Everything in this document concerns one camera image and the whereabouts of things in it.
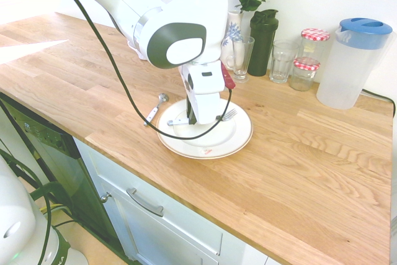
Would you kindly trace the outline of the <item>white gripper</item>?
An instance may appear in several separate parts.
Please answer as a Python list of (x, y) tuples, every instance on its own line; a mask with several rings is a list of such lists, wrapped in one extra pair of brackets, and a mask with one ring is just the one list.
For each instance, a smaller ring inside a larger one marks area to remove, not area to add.
[(189, 124), (213, 122), (220, 102), (221, 66), (182, 65), (179, 73), (188, 97), (186, 117)]

